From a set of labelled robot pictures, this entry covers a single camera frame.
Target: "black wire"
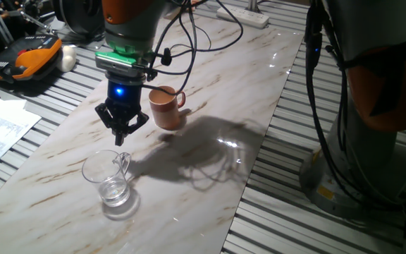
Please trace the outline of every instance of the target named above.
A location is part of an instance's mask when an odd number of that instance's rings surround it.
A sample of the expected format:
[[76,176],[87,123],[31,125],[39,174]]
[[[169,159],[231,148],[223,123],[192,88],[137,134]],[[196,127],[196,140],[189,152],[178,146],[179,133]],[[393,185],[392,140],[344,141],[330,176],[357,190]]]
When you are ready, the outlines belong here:
[[269,1],[269,0],[263,0],[263,1],[259,1],[257,4],[262,4],[262,3],[275,3],[275,4],[279,4],[277,1]]
[[[239,22],[239,20],[219,0],[216,0],[216,2],[219,3],[220,6],[230,15],[230,17],[239,25],[240,34],[235,40],[233,40],[232,42],[228,43],[227,45],[225,45],[223,47],[219,47],[219,48],[215,48],[215,49],[197,49],[197,52],[215,52],[215,51],[226,49],[226,48],[230,47],[231,45],[235,44],[236,42],[238,42],[238,40],[240,40],[240,38],[244,34],[244,27]],[[183,52],[181,52],[179,54],[176,54],[175,56],[172,56],[172,57],[182,56],[182,55],[184,55],[186,53],[189,53],[189,52],[190,52],[190,49],[186,50],[186,51],[183,51]]]
[[[340,67],[344,70],[344,68],[342,67],[342,63],[343,63],[342,53],[340,52],[340,49],[338,47],[337,40],[336,40],[336,37],[334,35],[333,27],[331,26],[331,22],[330,22],[330,20],[328,18],[328,14],[325,13],[325,10],[324,10],[324,12],[322,14],[325,15],[325,16],[324,17],[319,17],[319,18],[322,18],[323,25],[324,25],[325,30],[327,32],[328,38],[330,39],[330,42],[333,45],[333,48],[335,50],[335,54],[338,56],[338,60],[340,60],[338,62],[338,65],[340,65]],[[325,136],[324,136],[324,131],[322,130],[321,123],[320,123],[320,120],[319,120],[319,117],[318,117],[317,111],[316,111],[316,99],[315,99],[316,96],[314,94],[314,85],[313,85],[313,80],[312,80],[312,76],[314,74],[314,69],[316,68],[316,65],[317,65],[317,62],[314,61],[314,57],[315,57],[314,53],[316,51],[315,51],[315,49],[312,49],[309,46],[308,43],[307,43],[307,47],[309,47],[309,48],[307,48],[307,53],[306,53],[306,81],[307,81],[307,91],[308,91],[309,104],[310,104],[311,109],[312,109],[314,125],[315,125],[315,128],[316,128],[316,133],[317,133],[318,138],[319,138],[319,142],[321,143],[322,152],[323,152],[323,154],[324,154],[324,156],[326,158],[328,168],[330,169],[331,174],[333,175],[336,183],[339,185],[340,189],[344,192],[344,194],[346,194],[349,198],[351,198],[352,200],[354,200],[358,204],[362,205],[363,207],[368,207],[368,208],[375,209],[375,210],[385,210],[385,211],[391,211],[391,210],[400,211],[400,210],[402,210],[402,206],[400,206],[400,205],[389,205],[388,203],[385,203],[382,200],[371,197],[370,195],[366,195],[364,191],[362,191],[358,187],[356,187],[337,168],[337,166],[336,166],[336,164],[333,161],[333,158],[331,156],[331,153],[330,153],[330,150],[329,150],[329,147],[328,147],[328,143],[326,142],[326,139],[325,139]],[[343,85],[345,85],[345,86],[343,86],[343,87],[347,87],[347,76],[345,75],[345,71],[343,71],[343,80],[345,81],[343,83]],[[380,205],[380,207],[377,207],[375,205],[366,204],[365,202],[363,202],[363,201],[359,200],[358,198],[356,198],[355,196],[353,196],[347,190],[347,188],[344,186],[344,184],[341,183],[338,175],[342,178],[342,180],[344,180],[344,182],[346,182],[354,190],[356,190],[358,193],[362,194],[364,197],[367,197],[368,199],[373,200],[378,205]]]
[[195,28],[195,20],[194,20],[194,15],[193,15],[193,12],[192,12],[192,8],[190,7],[190,6],[191,6],[191,5],[190,5],[190,0],[185,1],[185,3],[189,3],[189,4],[187,5],[187,7],[188,7],[188,11],[189,11],[189,19],[190,19],[190,22],[192,23],[192,30],[193,30],[193,32],[194,32],[194,44],[192,43],[192,40],[191,40],[190,35],[189,35],[189,32],[187,31],[187,29],[186,29],[185,26],[183,25],[183,20],[182,20],[182,18],[181,18],[181,13],[179,13],[178,15],[180,16],[180,17],[179,17],[180,25],[181,25],[181,27],[183,28],[185,34],[187,35],[187,38],[189,39],[190,46],[192,47],[192,58],[191,58],[189,67],[187,68],[187,70],[186,70],[185,72],[183,72],[183,73],[186,73],[186,74],[187,74],[186,77],[185,77],[185,79],[184,79],[184,82],[183,82],[183,84],[181,85],[181,88],[180,88],[177,92],[175,92],[175,93],[168,92],[168,91],[166,91],[166,90],[164,90],[164,89],[162,89],[162,88],[160,88],[160,87],[154,87],[154,86],[151,86],[151,85],[142,85],[142,86],[145,87],[145,88],[150,88],[150,89],[153,89],[153,90],[160,90],[160,91],[163,91],[163,92],[165,92],[165,93],[167,93],[167,94],[169,94],[169,95],[178,95],[180,92],[182,92],[182,91],[184,90],[184,87],[186,86],[187,81],[189,80],[190,73],[191,73],[192,67],[193,67],[194,62],[195,62],[195,56],[196,56],[196,54],[197,54],[197,51],[196,51],[196,48],[197,48],[197,29]]
[[184,4],[181,6],[180,13],[179,13],[177,16],[175,16],[175,17],[167,24],[166,28],[164,29],[164,31],[162,32],[161,36],[159,37],[158,44],[156,45],[156,49],[154,50],[154,57],[153,57],[153,59],[152,59],[152,62],[151,62],[150,65],[149,65],[149,68],[148,68],[148,71],[147,71],[147,75],[148,75],[147,79],[148,79],[148,80],[151,80],[151,79],[152,79],[153,65],[154,65],[154,62],[156,61],[156,56],[157,56],[158,53],[159,53],[159,49],[161,48],[162,41],[164,40],[164,38],[165,38],[165,36],[166,36],[166,33],[168,32],[168,30],[170,29],[170,27],[177,21],[177,19],[179,19],[179,17],[181,17],[181,13],[183,12],[183,9],[184,9]]
[[[208,38],[208,41],[209,41],[209,47],[208,47],[208,49],[211,49],[211,46],[212,46],[212,41],[211,41],[211,38],[209,37],[209,35],[208,35],[208,33],[205,31],[205,30],[203,30],[202,28],[200,28],[199,26],[195,26],[198,30],[201,30],[205,35],[206,35],[206,37]],[[192,48],[191,46],[189,46],[189,45],[186,45],[186,44],[182,44],[182,43],[178,43],[178,44],[175,44],[175,45],[173,45],[171,48],[170,48],[170,50],[172,50],[174,47],[178,47],[178,46],[182,46],[182,47],[187,47],[187,48]]]
[[[173,18],[173,20],[166,26],[166,29],[162,32],[161,37],[159,38],[158,44],[157,44],[157,46],[156,46],[156,50],[155,50],[155,52],[154,52],[154,56],[155,56],[155,57],[153,58],[152,62],[150,63],[150,66],[149,66],[149,69],[148,69],[148,75],[149,75],[149,77],[151,76],[151,74],[153,73],[153,71],[156,71],[156,72],[158,72],[158,73],[163,73],[163,74],[169,74],[169,75],[182,75],[182,74],[187,74],[187,75],[186,75],[186,78],[185,78],[185,80],[184,80],[184,83],[183,83],[183,85],[181,86],[181,88],[180,88],[177,92],[172,93],[172,92],[169,92],[169,91],[167,91],[167,90],[165,90],[165,89],[162,89],[162,88],[160,88],[160,87],[154,87],[154,86],[152,86],[152,85],[142,85],[142,87],[149,88],[149,89],[153,89],[153,90],[160,90],[160,91],[162,91],[162,92],[165,92],[165,93],[168,94],[168,95],[178,95],[180,92],[183,91],[185,85],[187,84],[187,81],[188,81],[189,75],[190,75],[190,71],[192,70],[192,67],[193,67],[193,64],[194,64],[195,55],[196,55],[197,52],[214,52],[214,51],[219,51],[219,50],[226,49],[226,48],[230,47],[231,45],[235,44],[238,40],[240,40],[240,38],[241,38],[242,35],[244,34],[244,27],[243,27],[242,24],[239,22],[239,20],[220,2],[220,0],[216,0],[216,2],[230,15],[231,18],[233,18],[233,20],[239,25],[239,27],[240,27],[240,34],[239,34],[239,36],[238,36],[235,40],[233,40],[231,43],[229,43],[229,44],[227,44],[227,45],[225,45],[225,46],[223,46],[223,47],[220,47],[220,48],[216,48],[216,49],[198,49],[198,48],[197,48],[197,29],[195,28],[196,25],[195,25],[195,20],[194,20],[193,12],[192,12],[192,7],[198,6],[198,5],[203,4],[204,2],[207,2],[207,1],[208,1],[208,0],[202,0],[201,2],[196,3],[196,4],[190,4],[190,5],[187,5],[187,6],[185,6],[185,4],[183,4],[183,5],[181,6],[180,13],[179,13],[175,18]],[[185,53],[192,52],[192,60],[191,60],[191,62],[190,62],[189,68],[187,68],[186,71],[183,71],[183,72],[181,72],[181,73],[170,73],[170,72],[166,72],[166,71],[161,71],[161,70],[153,69],[154,61],[155,61],[155,59],[156,59],[156,56],[158,56],[159,47],[161,46],[161,43],[162,43],[162,41],[164,40],[165,33],[168,31],[168,29],[172,26],[172,24],[173,24],[177,19],[179,19],[180,22],[181,22],[181,14],[183,13],[183,10],[184,10],[185,8],[189,8],[189,17],[190,17],[190,21],[191,21],[191,23],[192,23],[192,29],[194,30],[194,36],[195,36],[195,46],[192,46],[192,49],[189,49],[189,50],[185,51]]]

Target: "yellow sticker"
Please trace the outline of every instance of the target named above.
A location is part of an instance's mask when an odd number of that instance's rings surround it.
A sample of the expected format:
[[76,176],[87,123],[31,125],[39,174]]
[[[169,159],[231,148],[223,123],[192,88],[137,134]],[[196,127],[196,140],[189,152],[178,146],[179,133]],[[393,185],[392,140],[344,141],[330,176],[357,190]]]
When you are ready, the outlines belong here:
[[325,198],[327,198],[329,200],[333,199],[334,192],[323,186],[319,186],[319,188],[317,189],[317,193],[321,194],[322,196],[324,196]]

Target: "white marble surface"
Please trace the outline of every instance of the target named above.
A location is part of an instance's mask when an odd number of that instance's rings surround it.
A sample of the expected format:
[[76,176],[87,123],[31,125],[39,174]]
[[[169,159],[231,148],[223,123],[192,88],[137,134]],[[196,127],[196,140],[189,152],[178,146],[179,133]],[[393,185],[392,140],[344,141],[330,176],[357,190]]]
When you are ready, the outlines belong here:
[[[221,20],[196,22],[213,47],[239,30]],[[301,41],[245,28],[234,46],[199,53],[185,88],[185,126],[164,131],[150,119],[122,147],[94,111],[106,98],[100,84],[0,190],[0,253],[219,253]],[[179,42],[185,37],[174,26],[164,46]],[[199,45],[207,47],[201,32]],[[188,60],[163,69],[185,69]],[[160,74],[152,84],[178,88],[182,80]],[[151,116],[148,92],[142,110]],[[82,177],[85,158],[104,149],[133,156],[131,185],[141,204],[130,219],[105,217]]]

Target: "glass cup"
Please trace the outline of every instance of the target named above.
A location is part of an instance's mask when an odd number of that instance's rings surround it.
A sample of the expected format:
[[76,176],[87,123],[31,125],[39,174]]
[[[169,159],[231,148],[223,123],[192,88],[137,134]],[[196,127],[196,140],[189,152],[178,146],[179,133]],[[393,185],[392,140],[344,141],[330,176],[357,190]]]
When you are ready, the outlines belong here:
[[130,160],[131,156],[126,152],[102,150],[88,157],[82,166],[82,175],[93,183],[109,207],[122,205],[130,197],[125,177]]

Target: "cable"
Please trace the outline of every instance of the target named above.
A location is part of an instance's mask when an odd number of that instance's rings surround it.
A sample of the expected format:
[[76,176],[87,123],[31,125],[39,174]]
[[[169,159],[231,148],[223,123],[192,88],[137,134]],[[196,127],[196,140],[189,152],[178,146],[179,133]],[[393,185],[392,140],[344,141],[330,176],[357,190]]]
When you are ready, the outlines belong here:
[[[206,37],[208,38],[208,41],[209,41],[209,47],[208,47],[208,49],[211,49],[212,41],[211,41],[211,38],[209,37],[208,33],[207,33],[205,30],[203,30],[202,28],[198,27],[198,26],[195,26],[195,27],[196,27],[198,30],[201,30],[201,31],[206,35]],[[174,47],[178,47],[178,46],[187,47],[187,48],[190,48],[190,49],[192,48],[192,47],[189,46],[189,45],[182,44],[182,43],[178,43],[178,44],[173,45],[173,46],[170,48],[170,50],[172,50]]]
[[[235,44],[236,42],[238,42],[240,40],[240,38],[243,36],[244,34],[244,27],[242,26],[242,24],[239,22],[239,20],[220,2],[220,0],[216,0],[216,2],[230,15],[230,17],[239,25],[240,27],[240,34],[239,36],[233,40],[232,42],[228,43],[227,45],[223,46],[223,47],[219,47],[219,48],[215,48],[215,49],[197,49],[198,52],[215,52],[215,51],[219,51],[219,50],[223,50],[226,49],[228,47],[230,47],[231,45]],[[181,56],[184,55],[186,53],[190,52],[189,50],[186,50],[184,52],[181,52],[175,56],[172,57],[177,57],[177,56]]]
[[[173,20],[166,26],[166,28],[165,28],[164,31],[162,32],[162,34],[161,34],[161,36],[160,36],[160,38],[159,38],[158,44],[157,44],[157,46],[156,46],[156,49],[155,49],[155,51],[154,51],[154,58],[152,59],[152,62],[150,63],[150,66],[149,66],[149,68],[148,68],[148,70],[147,70],[148,80],[151,80],[151,79],[152,79],[152,76],[153,76],[152,74],[153,74],[154,71],[156,71],[157,73],[163,73],[163,74],[168,74],[168,75],[183,75],[183,74],[187,74],[187,75],[186,75],[186,78],[185,78],[185,80],[184,80],[184,82],[183,82],[183,85],[181,86],[181,88],[180,88],[177,92],[172,93],[172,92],[166,91],[165,89],[162,89],[162,88],[160,88],[160,87],[154,87],[154,86],[152,86],[152,85],[142,85],[142,87],[149,88],[149,89],[153,89],[153,90],[160,90],[160,91],[162,91],[162,92],[165,92],[165,93],[168,94],[168,95],[178,95],[180,92],[183,91],[185,85],[187,84],[187,81],[188,81],[189,75],[190,75],[190,71],[192,70],[193,64],[194,64],[194,62],[195,62],[195,55],[196,55],[197,52],[214,52],[214,51],[219,51],[219,50],[226,49],[226,48],[230,47],[231,45],[235,44],[238,40],[240,40],[240,38],[241,38],[241,37],[243,36],[243,34],[244,34],[244,27],[243,27],[242,24],[239,22],[239,20],[220,2],[220,0],[216,0],[216,2],[230,15],[231,18],[233,18],[233,20],[239,25],[239,27],[240,27],[240,34],[239,34],[239,36],[238,36],[235,40],[233,40],[232,42],[228,43],[227,45],[225,45],[225,46],[223,46],[223,47],[219,47],[219,48],[216,48],[216,49],[198,49],[198,47],[197,47],[197,29],[196,29],[195,20],[194,20],[194,16],[193,16],[193,12],[192,12],[192,7],[196,7],[196,6],[198,6],[198,5],[200,5],[200,4],[203,4],[203,3],[207,2],[207,1],[208,1],[208,0],[202,0],[202,1],[198,2],[198,3],[196,3],[196,4],[190,4],[190,0],[186,0],[186,1],[183,3],[183,5],[181,6],[181,9],[180,9],[179,14],[178,14],[175,18],[173,18]],[[189,18],[190,18],[190,22],[192,23],[192,29],[193,29],[193,31],[194,31],[194,43],[195,43],[195,45],[193,46],[192,43],[191,43],[191,49],[186,50],[186,51],[184,51],[184,52],[182,52],[182,53],[180,53],[180,54],[186,54],[186,53],[188,53],[188,52],[192,52],[192,59],[191,59],[191,62],[190,62],[190,64],[189,64],[189,67],[187,68],[186,71],[179,72],[179,73],[172,73],[172,72],[167,72],[167,71],[161,71],[161,70],[153,69],[154,61],[155,61],[156,57],[158,56],[159,48],[160,48],[160,46],[161,46],[161,44],[162,44],[162,41],[164,40],[165,34],[167,33],[168,29],[170,29],[170,27],[172,26],[172,24],[173,24],[174,22],[176,22],[177,19],[180,20],[181,27],[184,29],[184,31],[185,31],[186,34],[188,35],[187,30],[185,29],[185,27],[184,27],[184,25],[182,24],[182,21],[181,21],[181,15],[182,15],[182,13],[184,12],[184,10],[185,10],[186,8],[189,9]]]
[[[326,29],[328,38],[331,41],[331,44],[333,45],[333,48],[335,50],[336,55],[338,56],[338,60],[343,60],[342,59],[342,54],[340,53],[340,50],[338,48],[338,44],[334,43],[337,42],[336,41],[336,37],[334,36],[334,31],[333,31],[333,27],[331,27],[331,22],[329,20],[328,14],[325,12],[325,10],[321,10],[320,6],[314,5],[312,4],[312,6],[310,7],[310,10],[308,11],[308,20],[310,20],[312,17],[314,17],[314,15],[322,15],[322,17],[317,16],[317,18],[321,18],[322,22],[319,23],[319,28],[321,31],[321,25],[323,25]],[[337,168],[336,164],[333,161],[333,158],[331,156],[330,150],[328,148],[328,143],[326,142],[325,136],[324,136],[324,132],[322,130],[321,127],[321,123],[319,121],[319,117],[317,115],[317,111],[316,111],[316,100],[315,100],[315,94],[314,94],[314,86],[313,86],[313,80],[312,80],[312,76],[314,74],[314,69],[316,68],[317,62],[319,60],[319,55],[320,54],[320,46],[321,46],[321,41],[322,41],[322,36],[320,31],[314,31],[313,29],[317,29],[318,26],[315,24],[314,26],[312,26],[310,29],[308,28],[308,24],[307,24],[307,32],[305,34],[305,41],[307,42],[307,53],[306,53],[306,81],[307,81],[307,91],[308,91],[308,98],[309,98],[309,103],[312,109],[312,113],[313,113],[313,119],[314,119],[314,125],[316,128],[316,133],[318,135],[319,138],[319,142],[321,143],[321,149],[322,152],[326,158],[327,164],[328,164],[328,168],[331,171],[331,174],[333,175],[336,183],[339,185],[340,189],[344,192],[344,194],[346,194],[349,198],[351,198],[352,200],[354,200],[355,202],[357,202],[358,204],[362,205],[363,207],[368,207],[371,209],[375,209],[375,210],[402,210],[402,206],[399,205],[389,205],[389,204],[385,204],[383,203],[382,200],[378,200],[376,198],[373,198],[369,195],[366,195],[364,191],[360,190],[358,187],[356,187],[352,182],[350,182],[341,172],[340,170]],[[377,202],[380,207],[377,207],[375,205],[370,205],[370,204],[366,204],[365,202],[357,199],[355,196],[353,196],[344,186],[344,184],[341,183],[339,177],[342,178],[342,180],[344,180],[344,182],[346,182],[348,185],[350,185],[354,190],[356,190],[358,193],[361,193],[364,197],[367,197],[370,200],[373,200],[375,202]]]
[[181,17],[181,13],[183,12],[184,5],[181,6],[180,13],[175,16],[164,28],[164,31],[162,32],[161,36],[159,37],[158,44],[156,45],[156,49],[154,50],[154,57],[152,59],[152,62],[149,65],[148,71],[147,71],[147,79],[151,80],[152,79],[152,74],[153,74],[153,65],[154,62],[156,61],[156,56],[159,53],[159,48],[161,47],[162,41],[164,40],[164,37],[166,36],[167,31],[170,29],[170,27]]
[[262,1],[259,1],[257,4],[262,4],[262,3],[274,3],[274,4],[279,4],[277,1],[269,1],[269,0],[262,0]]
[[192,47],[192,49],[191,49],[191,50],[192,50],[192,58],[191,58],[191,60],[190,60],[189,67],[187,68],[187,70],[186,70],[185,72],[183,72],[183,73],[186,73],[186,74],[187,74],[186,77],[185,77],[185,79],[184,79],[184,82],[183,82],[183,84],[181,85],[181,88],[180,88],[177,92],[175,92],[175,93],[170,93],[170,92],[168,92],[168,91],[166,91],[166,90],[164,90],[164,89],[161,89],[160,87],[154,87],[154,86],[151,86],[151,85],[142,85],[142,86],[145,87],[145,88],[150,88],[150,89],[154,89],[154,90],[161,90],[161,91],[163,91],[163,92],[165,92],[165,93],[167,93],[167,94],[169,94],[169,95],[178,95],[180,92],[183,91],[184,87],[185,87],[186,84],[187,84],[187,81],[189,80],[190,72],[191,72],[192,67],[193,67],[193,65],[194,65],[195,56],[196,56],[196,54],[197,54],[197,51],[196,51],[196,48],[197,48],[197,29],[195,28],[195,20],[194,20],[194,15],[193,15],[193,12],[192,12],[192,8],[190,8],[190,0],[186,0],[185,3],[189,3],[189,4],[187,5],[187,7],[188,7],[188,10],[189,10],[189,19],[190,19],[190,22],[192,23],[192,30],[193,30],[193,32],[194,32],[194,44],[192,43],[192,40],[191,40],[190,35],[189,35],[189,32],[187,31],[187,29],[186,29],[185,26],[183,25],[183,21],[182,21],[181,15],[178,14],[178,15],[179,15],[180,25],[181,25],[181,27],[183,28],[185,34],[187,35],[187,38],[189,39],[190,46]]

